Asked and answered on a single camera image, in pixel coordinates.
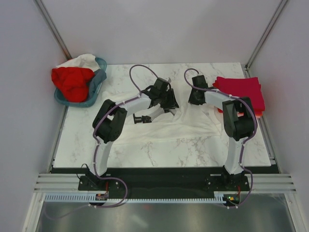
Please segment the white robot print t shirt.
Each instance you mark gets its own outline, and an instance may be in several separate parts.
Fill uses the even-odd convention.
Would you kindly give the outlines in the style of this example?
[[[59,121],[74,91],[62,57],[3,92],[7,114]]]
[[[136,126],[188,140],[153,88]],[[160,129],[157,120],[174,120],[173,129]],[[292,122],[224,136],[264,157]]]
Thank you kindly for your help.
[[[171,81],[179,108],[172,113],[163,113],[151,123],[137,123],[133,116],[126,118],[120,137],[115,145],[141,142],[169,141],[182,138],[226,136],[223,116],[217,108],[204,104],[188,103],[192,88],[184,80]]]

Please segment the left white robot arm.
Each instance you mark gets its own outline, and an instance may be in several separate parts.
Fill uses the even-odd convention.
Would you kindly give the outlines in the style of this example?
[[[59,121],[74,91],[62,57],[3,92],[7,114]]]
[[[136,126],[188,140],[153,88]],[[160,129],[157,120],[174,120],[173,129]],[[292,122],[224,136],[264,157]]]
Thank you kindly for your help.
[[[159,108],[147,116],[134,116],[137,112],[159,105]],[[153,85],[142,90],[137,96],[127,100],[114,102],[104,101],[97,113],[92,126],[93,137],[97,142],[92,165],[89,167],[93,174],[89,185],[95,190],[101,190],[106,185],[106,178],[102,176],[107,171],[107,162],[111,147],[121,135],[125,120],[133,116],[134,123],[150,123],[164,113],[175,114],[179,108],[170,80],[158,78]]]

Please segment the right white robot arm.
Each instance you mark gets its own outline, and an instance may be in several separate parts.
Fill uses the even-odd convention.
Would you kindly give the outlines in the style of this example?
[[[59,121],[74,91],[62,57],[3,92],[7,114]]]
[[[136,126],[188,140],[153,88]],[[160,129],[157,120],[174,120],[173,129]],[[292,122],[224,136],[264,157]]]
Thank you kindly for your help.
[[[224,164],[228,174],[221,178],[221,184],[224,189],[233,190],[239,184],[236,175],[244,171],[242,160],[246,142],[253,138],[257,131],[257,120],[251,99],[235,97],[208,87],[203,75],[193,77],[190,86],[192,90],[189,103],[210,104],[223,112],[223,125],[229,143]]]

